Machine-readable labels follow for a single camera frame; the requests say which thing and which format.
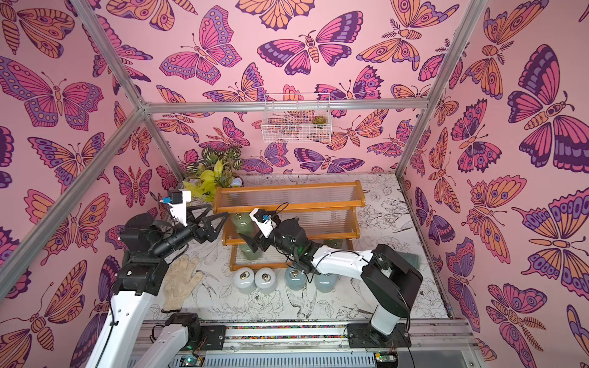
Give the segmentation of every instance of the orange butterfly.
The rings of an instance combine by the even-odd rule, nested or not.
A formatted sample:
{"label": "orange butterfly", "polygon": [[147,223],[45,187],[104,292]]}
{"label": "orange butterfly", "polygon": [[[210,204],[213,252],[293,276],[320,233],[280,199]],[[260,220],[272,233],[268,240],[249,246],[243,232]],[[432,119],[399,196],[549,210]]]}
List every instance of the orange butterfly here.
{"label": "orange butterfly", "polygon": [[[405,28],[423,28],[436,25],[448,19],[459,5],[448,8],[445,12],[436,12],[436,7],[429,1],[420,6],[420,0],[391,0],[391,5],[399,22]],[[421,33],[413,29],[401,29],[399,24],[391,19],[391,26],[396,32],[385,33],[382,38],[399,35],[406,39],[419,39]],[[392,59],[393,62],[411,61],[412,68],[419,68],[419,53],[417,49],[401,37],[383,41],[362,51],[356,59],[368,62],[383,62]]]}
{"label": "orange butterfly", "polygon": [[4,40],[12,53],[21,44],[21,36],[16,26],[16,19],[21,24],[25,34],[33,45],[43,54],[58,58],[64,53],[64,47],[57,41],[61,41],[74,29],[74,19],[64,12],[54,9],[25,9],[16,12],[11,5],[18,0],[11,0],[0,4],[0,14],[5,20],[2,21]]}
{"label": "orange butterfly", "polygon": [[[448,129],[442,129],[440,133],[440,137],[438,138],[438,142],[436,146],[431,149],[429,152],[429,164],[438,169],[436,172],[429,176],[429,180],[436,180],[436,186],[434,188],[434,200],[442,204],[442,202],[447,205],[452,211],[456,213],[460,213],[460,203],[458,202],[458,197],[456,193],[454,193],[454,189],[450,186],[448,180],[445,177],[449,177],[454,181],[454,179],[448,175],[446,172],[446,168],[442,168],[444,166],[444,159],[446,159],[446,150],[448,148]],[[448,153],[448,164],[450,163],[450,153]]]}
{"label": "orange butterfly", "polygon": [[[394,98],[426,98],[428,96],[430,86],[431,84],[428,84],[422,89],[418,89],[416,86],[412,85],[411,87],[415,88],[415,92],[413,92],[411,88],[405,85],[393,84],[391,86],[391,93],[393,94]],[[404,108],[396,108],[395,110],[403,111]]]}
{"label": "orange butterfly", "polygon": [[346,132],[332,132],[331,143],[328,144],[327,147],[333,151],[341,150],[348,142],[348,137],[350,137],[352,143],[360,147],[360,138],[358,138],[358,135],[361,135],[366,138],[378,137],[379,135],[381,135],[383,130],[383,127],[381,127],[380,125],[382,124],[388,113],[389,109],[374,110],[370,115],[364,118],[364,120],[362,120],[360,124],[358,124],[356,129],[352,129],[352,127],[354,126],[354,121],[356,121],[356,119],[354,119],[352,121],[352,126],[346,128]]}
{"label": "orange butterfly", "polygon": [[488,185],[485,181],[480,181],[475,185],[472,185],[470,180],[467,182],[472,187],[471,201],[475,208],[468,211],[466,222],[461,225],[468,225],[475,235],[480,234],[482,242],[485,243],[491,254],[499,258],[499,261],[509,264],[511,258],[507,243],[492,218],[497,212],[507,213],[507,211],[497,211],[495,208],[515,198],[524,189],[527,180],[520,178],[519,175],[515,177],[507,175],[491,180]]}
{"label": "orange butterfly", "polygon": [[507,42],[515,36],[525,26],[544,10],[548,5],[548,0],[534,0],[520,4],[515,8],[509,17],[507,12],[503,12],[495,19],[491,19],[491,10],[487,8],[483,20],[483,30],[489,41],[493,42],[499,48],[493,45],[483,46],[481,51],[487,59],[482,59],[472,64],[460,78],[460,83],[464,82],[467,77],[472,77],[475,84],[481,83],[481,89],[484,93],[500,100],[503,97],[503,80],[499,65],[493,57],[496,57],[501,65],[505,60],[500,51],[505,51],[514,42]]}
{"label": "orange butterfly", "polygon": [[0,357],[2,357],[2,367],[21,368],[27,362],[29,352],[31,351],[32,335],[37,335],[37,341],[45,350],[53,351],[55,341],[53,331],[47,326],[47,322],[61,324],[68,323],[78,317],[84,308],[84,295],[82,288],[84,286],[84,277],[88,263],[85,260],[80,261],[71,269],[61,282],[55,294],[51,298],[43,316],[40,315],[43,308],[43,297],[53,283],[49,284],[47,290],[41,296],[41,307],[28,319],[14,317],[0,323],[10,320],[20,320],[30,322],[30,327],[9,332],[0,336]]}
{"label": "orange butterfly", "polygon": [[[127,120],[127,116],[123,111],[123,108],[118,103],[118,101],[114,102],[114,123],[116,124],[117,128],[120,128],[121,125]],[[149,152],[149,143],[151,142],[151,134],[147,131],[147,128],[141,129],[141,127],[137,128],[133,134],[127,138],[125,143],[121,149],[115,155],[120,155],[124,153],[127,148],[129,147],[129,143],[131,144],[131,148],[135,151],[136,148],[139,148],[139,156],[143,163],[149,167],[149,162],[147,162],[147,153]]]}
{"label": "orange butterfly", "polygon": [[261,14],[262,24],[278,31],[286,29],[292,17],[308,16],[315,0],[239,0],[235,7],[244,13]]}
{"label": "orange butterfly", "polygon": [[447,98],[451,97],[446,97],[446,90],[444,90],[444,94],[442,95],[442,98],[440,98],[440,100],[438,101],[438,105],[436,106],[436,112],[434,113],[434,118],[436,116],[438,117],[439,127],[441,127],[442,124],[446,121],[447,116],[450,116],[458,111],[458,102],[446,101]]}
{"label": "orange butterfly", "polygon": [[[157,7],[157,11],[154,14],[158,1],[160,2],[160,6]],[[173,1],[187,12],[198,15],[190,1]],[[140,21],[146,20],[153,14],[153,17],[149,21],[149,25],[160,31],[169,31],[174,26],[174,12],[172,11],[172,7],[168,0],[110,0],[107,4],[107,11],[110,14],[122,18],[133,18],[139,19]]]}
{"label": "orange butterfly", "polygon": [[[76,243],[79,248],[92,248],[94,253],[98,252],[94,242],[100,234],[98,227],[107,215],[109,201],[108,194],[102,193],[90,202],[81,214],[82,204],[80,203],[76,215],[69,214],[45,245],[44,250],[47,251],[47,256],[41,261],[41,265],[43,266],[52,254],[67,250],[73,243]],[[34,224],[45,217],[47,211],[55,204],[54,200],[33,189],[27,191],[25,202],[29,219]]]}

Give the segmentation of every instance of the wire basket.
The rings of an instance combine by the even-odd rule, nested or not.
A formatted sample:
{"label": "wire basket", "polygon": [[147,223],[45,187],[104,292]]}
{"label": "wire basket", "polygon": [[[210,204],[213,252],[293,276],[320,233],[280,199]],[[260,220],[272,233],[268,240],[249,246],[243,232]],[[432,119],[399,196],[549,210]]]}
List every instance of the wire basket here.
{"label": "wire basket", "polygon": [[[273,142],[319,142],[330,143],[332,133],[332,116],[330,95],[301,93],[301,95],[319,95],[319,100],[307,101],[269,101],[264,98],[264,117],[262,119],[262,137],[264,143]],[[314,124],[317,117],[325,118],[325,124]]]}

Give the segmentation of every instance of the pink butterfly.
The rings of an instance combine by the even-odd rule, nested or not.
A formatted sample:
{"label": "pink butterfly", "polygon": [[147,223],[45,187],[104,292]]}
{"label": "pink butterfly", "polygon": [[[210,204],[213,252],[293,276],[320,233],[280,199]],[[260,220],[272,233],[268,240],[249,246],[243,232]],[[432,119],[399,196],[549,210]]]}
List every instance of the pink butterfly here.
{"label": "pink butterfly", "polygon": [[[120,128],[123,123],[125,122],[125,120],[127,120],[127,116],[125,115],[125,112],[123,111],[123,108],[121,108],[121,105],[118,103],[118,101],[114,102],[114,124],[117,126],[117,128]],[[138,152],[139,152],[139,156],[141,157],[141,160],[143,161],[143,163],[149,167],[149,162],[147,162],[147,153],[149,152],[149,143],[151,142],[151,134],[149,134],[149,131],[147,130],[147,128],[143,128],[141,129],[141,127],[137,128],[133,134],[131,134],[129,136],[129,138],[125,141],[125,143],[123,143],[123,146],[121,147],[120,150],[118,150],[118,152],[115,155],[120,155],[122,153],[124,153],[127,148],[129,147],[129,144],[131,144],[131,148],[133,149],[133,151],[138,148]]]}
{"label": "pink butterfly", "polygon": [[168,56],[161,63],[160,70],[166,76],[178,75],[183,79],[196,76],[210,85],[215,84],[221,78],[221,72],[215,65],[230,68],[241,61],[241,56],[229,44],[233,30],[229,28],[228,15],[220,6],[212,7],[198,29],[198,41],[202,48],[196,45],[192,34],[195,52],[183,51]]}
{"label": "pink butterfly", "polygon": [[346,45],[328,42],[351,44],[360,32],[362,22],[362,12],[345,13],[327,23],[315,39],[310,36],[314,31],[310,31],[306,36],[299,36],[305,37],[304,42],[296,39],[277,39],[258,47],[257,52],[262,59],[276,67],[282,67],[290,60],[284,68],[287,75],[311,73],[311,59],[319,62],[319,54],[330,67],[334,67],[338,60],[347,58],[352,49]]}
{"label": "pink butterfly", "polygon": [[[71,151],[60,144],[44,138],[29,137],[28,141],[37,150],[37,154],[47,167],[56,168],[55,177],[61,184],[61,193],[63,194],[82,170],[88,166],[94,156],[104,147],[104,133],[96,133],[90,137],[81,151],[79,143],[77,149],[74,149],[74,146],[70,144],[69,146],[73,149]],[[97,180],[100,178],[103,178],[110,184],[110,180],[108,180],[104,171],[102,171],[102,174]]]}
{"label": "pink butterfly", "polygon": [[223,134],[221,129],[217,127],[213,127],[215,131],[219,134],[216,135],[208,135],[207,137],[211,138],[212,140],[223,140],[221,141],[209,141],[199,144],[200,148],[211,147],[217,151],[227,151],[229,147],[239,147],[243,148],[243,146],[250,145],[250,141],[243,138],[244,134],[242,130],[239,130],[235,127],[235,124],[230,118],[223,118],[223,131],[227,136]]}
{"label": "pink butterfly", "polygon": [[[235,83],[234,91],[209,91],[203,93],[203,96],[215,102],[256,102],[256,101],[275,101],[272,97],[266,95],[266,90],[262,87],[264,80],[257,70],[256,63],[252,62],[247,66],[241,77],[241,89]],[[236,111],[239,120],[243,121],[243,115],[247,112]]]}
{"label": "pink butterfly", "polygon": [[364,165],[364,161],[357,158],[336,158],[327,156],[324,157],[322,154],[307,148],[295,148],[294,156],[302,163],[301,168],[309,170],[314,173],[319,168],[321,170],[327,169],[328,174],[344,174],[346,171],[352,171]]}
{"label": "pink butterfly", "polygon": [[141,167],[137,170],[137,176],[133,174],[133,170],[129,166],[129,175],[123,171],[119,166],[114,166],[113,172],[118,180],[118,189],[122,195],[126,195],[125,199],[127,206],[133,207],[133,202],[139,205],[145,204],[145,195],[149,193],[149,181],[151,180],[151,169],[147,170],[145,174],[141,175]]}
{"label": "pink butterfly", "polygon": [[411,119],[402,120],[397,126],[396,138],[389,136],[390,142],[373,144],[368,147],[366,152],[375,152],[377,155],[384,154],[387,157],[399,157],[413,130],[413,125],[410,125],[410,122]]}
{"label": "pink butterfly", "polygon": [[[98,17],[98,21],[100,22],[100,25],[102,26],[102,29],[107,34],[108,40],[111,42],[112,47],[114,47],[115,51],[117,52],[117,55],[121,59],[121,62],[123,63],[125,70],[129,74],[129,77],[131,77],[132,79],[140,80],[140,81],[151,82],[151,79],[149,79],[148,76],[146,76],[145,74],[143,74],[140,71],[137,71],[137,70],[131,68],[129,65],[133,65],[133,62],[131,62],[128,59],[151,60],[151,59],[153,59],[153,57],[151,55],[146,54],[145,52],[143,52],[141,50],[138,50],[138,49],[132,47],[132,46],[123,45],[123,42],[117,36],[117,34],[114,32],[114,30],[110,27],[110,24],[108,24],[108,21],[106,20],[106,18],[104,18],[103,16],[100,16],[100,15],[97,15],[97,17]],[[100,51],[100,49],[98,48],[98,46],[96,45],[96,43],[94,42],[94,40],[92,39],[92,37],[90,36],[90,34],[88,33],[88,31],[86,30],[85,27],[84,27],[84,32],[86,32],[86,36],[88,36],[88,40],[90,40],[90,44],[92,45],[92,48],[94,49],[94,52],[96,53],[96,56],[94,57],[94,70],[92,72],[92,75],[95,78],[98,78],[100,75],[102,75],[102,73],[104,72],[105,69],[107,70],[107,73],[110,74],[111,73],[110,67],[108,66],[106,60],[104,59],[102,52]],[[112,75],[112,90],[114,91],[115,95],[118,94],[118,90],[120,87],[121,87],[121,85],[119,84],[119,82],[117,81],[117,78],[113,74]]]}
{"label": "pink butterfly", "polygon": [[[108,194],[103,193],[90,202],[80,214],[82,204],[75,216],[69,214],[64,222],[59,225],[55,233],[45,245],[47,256],[41,261],[43,266],[52,254],[58,254],[72,243],[76,243],[79,248],[92,248],[96,253],[98,249],[94,247],[94,242],[98,239],[100,229],[98,228],[107,215]],[[49,208],[55,204],[55,201],[45,194],[29,189],[27,197],[27,213],[32,223],[38,223],[49,211]]]}
{"label": "pink butterfly", "polygon": [[195,149],[188,150],[184,153],[184,161],[182,161],[180,157],[178,157],[178,160],[180,160],[180,170],[186,171],[188,165],[194,164],[198,161],[198,152]]}
{"label": "pink butterfly", "polygon": [[88,113],[98,110],[98,102],[103,99],[100,87],[78,82],[63,91],[59,85],[51,88],[34,71],[2,56],[0,70],[2,91],[25,101],[25,110],[34,127],[54,127],[59,116],[65,114],[71,128],[88,131]]}
{"label": "pink butterfly", "polygon": [[356,119],[354,119],[354,121],[352,121],[352,127],[347,128],[346,132],[332,132],[331,143],[328,144],[327,147],[333,151],[341,150],[348,142],[348,137],[350,137],[352,143],[360,147],[360,138],[358,135],[366,138],[378,137],[382,134],[383,130],[383,127],[380,125],[385,120],[388,113],[388,109],[374,110],[370,115],[364,118],[360,124],[358,124],[356,129],[353,130],[352,127],[354,125],[354,121],[356,121]]}
{"label": "pink butterfly", "polygon": [[160,176],[161,186],[164,187],[165,190],[175,189],[178,186],[178,179],[176,179],[176,176],[169,168],[158,166],[155,170]]}
{"label": "pink butterfly", "polygon": [[[341,89],[338,89],[329,84],[317,84],[315,87],[315,93],[320,94],[317,98],[318,100],[374,100],[380,98],[380,83],[382,79],[376,74],[377,70],[372,67],[366,67],[360,71],[356,81],[354,82],[354,86],[352,91],[350,92],[350,87],[346,89],[346,92],[343,92]],[[342,116],[346,115],[347,110],[332,110],[332,115],[335,118],[341,118]]]}
{"label": "pink butterfly", "polygon": [[290,165],[289,160],[285,157],[288,153],[286,143],[270,143],[264,151],[264,156],[260,152],[259,158],[247,158],[243,160],[242,170],[257,171],[260,174],[271,174],[274,169],[272,166],[284,167]]}

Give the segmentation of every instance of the floral table surface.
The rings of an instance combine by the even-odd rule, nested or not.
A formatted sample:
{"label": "floral table surface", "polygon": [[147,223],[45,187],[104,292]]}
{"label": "floral table surface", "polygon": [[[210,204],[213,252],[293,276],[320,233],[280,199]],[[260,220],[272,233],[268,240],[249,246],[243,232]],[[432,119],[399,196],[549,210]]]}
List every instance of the floral table surface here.
{"label": "floral table surface", "polygon": [[[354,249],[373,249],[377,244],[385,243],[397,251],[419,255],[423,283],[411,318],[448,318],[394,175],[252,175],[243,178],[246,186],[360,180],[366,193],[366,207],[357,208],[361,237],[353,240]],[[198,269],[204,277],[185,299],[182,311],[198,313],[201,319],[206,320],[365,319],[370,318],[378,305],[362,280],[343,276],[330,293],[318,292],[313,283],[300,291],[292,291],[285,285],[283,268],[275,269],[276,291],[263,294],[256,290],[247,295],[241,294],[233,286],[233,272],[229,270],[230,253],[230,247],[222,245],[221,236],[213,243],[191,244],[186,254],[200,258]],[[167,315],[161,312],[164,301],[165,296],[160,292],[145,319],[165,320]]]}

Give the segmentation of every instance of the purple butterfly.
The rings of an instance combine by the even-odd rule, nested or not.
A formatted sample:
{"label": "purple butterfly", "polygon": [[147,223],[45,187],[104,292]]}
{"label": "purple butterfly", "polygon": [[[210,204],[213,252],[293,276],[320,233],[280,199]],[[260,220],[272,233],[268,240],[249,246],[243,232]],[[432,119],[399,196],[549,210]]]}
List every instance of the purple butterfly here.
{"label": "purple butterfly", "polygon": [[257,171],[260,174],[271,174],[276,167],[284,167],[290,165],[289,160],[285,157],[289,150],[286,149],[286,143],[270,143],[264,151],[260,152],[260,158],[247,158],[243,160],[242,170]]}
{"label": "purple butterfly", "polygon": [[[10,130],[6,127],[0,127],[0,167],[7,167],[12,162],[12,152],[14,151],[14,138]],[[8,187],[12,183],[10,174],[0,171],[0,189]]]}
{"label": "purple butterfly", "polygon": [[535,129],[522,141],[519,150],[531,156],[530,162],[534,166],[542,167],[550,160],[552,124],[548,120],[554,117],[552,164],[575,173],[589,173],[589,126],[574,117],[558,115],[566,106],[575,111],[571,104],[567,104],[565,91],[562,92],[564,101],[554,103],[559,83],[560,67],[556,54],[550,46],[540,45],[525,64],[519,86],[542,102],[526,92],[512,92],[507,99],[511,107],[508,121],[512,124],[527,121],[524,129]]}
{"label": "purple butterfly", "polygon": [[477,309],[475,299],[469,286],[467,277],[471,274],[475,265],[475,244],[469,238],[465,237],[462,244],[456,246],[455,253],[446,253],[446,266],[454,275],[448,278],[448,292],[454,299],[458,300],[462,314],[471,324],[475,332],[481,332],[481,319]]}
{"label": "purple butterfly", "polygon": [[294,156],[300,163],[301,168],[309,170],[311,173],[327,169],[328,174],[344,174],[346,171],[352,171],[360,166],[364,165],[364,161],[357,158],[336,158],[333,160],[332,156],[324,157],[318,152],[308,150],[307,148],[295,148]]}
{"label": "purple butterfly", "polygon": [[54,127],[59,116],[65,114],[71,128],[88,131],[88,113],[98,110],[98,103],[104,98],[100,87],[86,82],[72,83],[63,91],[59,85],[51,88],[34,71],[2,56],[0,69],[2,91],[25,101],[34,127]]}
{"label": "purple butterfly", "polygon": [[419,71],[419,76],[417,77],[417,79],[422,82],[425,82],[428,79],[435,77],[438,74],[440,65],[442,65],[442,61],[444,60],[445,55],[446,54],[439,54],[427,59],[425,64],[421,66],[421,70]]}
{"label": "purple butterfly", "polygon": [[200,22],[200,47],[195,42],[194,52],[183,51],[168,56],[161,63],[160,70],[167,76],[178,75],[183,79],[196,76],[210,85],[215,84],[221,78],[221,72],[215,65],[230,68],[241,60],[229,44],[233,30],[229,28],[228,15],[220,6],[212,7]]}
{"label": "purple butterfly", "polygon": [[122,195],[126,195],[125,199],[129,208],[133,207],[133,202],[139,205],[145,204],[145,195],[149,193],[149,181],[151,180],[151,169],[147,170],[145,174],[141,175],[141,167],[137,171],[137,176],[133,174],[133,169],[129,166],[129,175],[123,171],[119,166],[112,168],[114,176],[118,180],[118,189]]}
{"label": "purple butterfly", "polygon": [[243,148],[244,145],[250,145],[250,141],[243,138],[243,131],[236,128],[235,124],[230,118],[223,118],[223,131],[225,134],[223,134],[221,129],[217,127],[213,127],[213,129],[215,129],[215,132],[217,132],[218,135],[207,134],[207,137],[211,138],[212,140],[222,141],[203,142],[198,145],[200,148],[211,147],[217,151],[227,151],[230,147]]}
{"label": "purple butterfly", "polygon": [[362,22],[362,12],[345,13],[323,27],[315,39],[310,36],[314,31],[310,31],[306,36],[299,36],[305,37],[304,42],[296,39],[277,39],[263,44],[257,51],[262,59],[276,67],[282,67],[290,60],[284,68],[287,75],[309,74],[311,73],[310,59],[319,62],[319,54],[330,67],[335,66],[341,58],[347,58],[352,53],[349,46],[328,42],[351,44],[356,39]]}
{"label": "purple butterfly", "polygon": [[456,232],[452,226],[441,216],[434,215],[435,210],[432,208],[429,209],[428,200],[425,198],[425,194],[421,190],[421,188],[415,188],[415,204],[417,208],[415,210],[415,214],[419,219],[419,224],[423,226],[429,226],[429,233],[428,237],[436,243],[436,245],[440,245],[440,240],[444,243],[447,243],[454,239],[456,236]]}
{"label": "purple butterfly", "polygon": [[410,125],[411,119],[402,120],[397,126],[396,138],[389,135],[390,142],[377,143],[368,147],[366,152],[375,152],[377,155],[384,154],[387,157],[399,157],[403,153],[403,147],[409,139],[413,125]]}
{"label": "purple butterfly", "polygon": [[536,342],[531,332],[526,328],[533,327],[545,330],[546,327],[533,317],[520,318],[517,313],[532,313],[540,309],[548,297],[536,289],[520,290],[513,285],[504,284],[503,291],[497,285],[488,286],[489,293],[496,299],[491,300],[497,308],[487,306],[487,313],[493,322],[499,324],[501,337],[514,348],[519,359],[526,368],[536,368],[536,362],[530,351],[530,347],[524,340],[524,336],[516,326],[521,326],[524,334],[532,346],[543,352],[544,349]]}
{"label": "purple butterfly", "polygon": [[[318,100],[352,100],[354,98],[357,100],[375,100],[380,98],[378,88],[380,88],[381,82],[382,79],[376,74],[376,69],[366,67],[358,74],[351,92],[350,88],[343,92],[341,89],[329,84],[317,84],[315,93],[320,94],[317,97]],[[335,118],[341,118],[346,113],[347,110],[332,110],[332,115]]]}
{"label": "purple butterfly", "polygon": [[72,360],[70,361],[70,368],[79,368],[90,357],[90,354],[92,354],[94,345],[96,345],[98,336],[107,320],[112,297],[112,285],[116,281],[117,274],[120,270],[121,267],[113,256],[108,256],[104,260],[98,278],[98,298],[100,299],[100,303],[96,304],[96,300],[94,300],[94,309],[90,311],[90,315],[94,311],[97,313],[88,322],[88,325],[78,340]]}
{"label": "purple butterfly", "polygon": [[[152,215],[154,218],[157,216],[157,208],[152,208],[149,211],[147,211],[147,213],[149,213],[150,215]],[[110,229],[108,229],[108,231],[106,232],[106,234],[104,234],[104,241],[106,241],[107,243],[111,243],[115,249],[127,249],[127,245],[125,243],[123,243],[123,241],[121,240],[120,236],[121,236],[121,231],[125,228],[125,225],[117,225],[117,226],[113,226]]]}

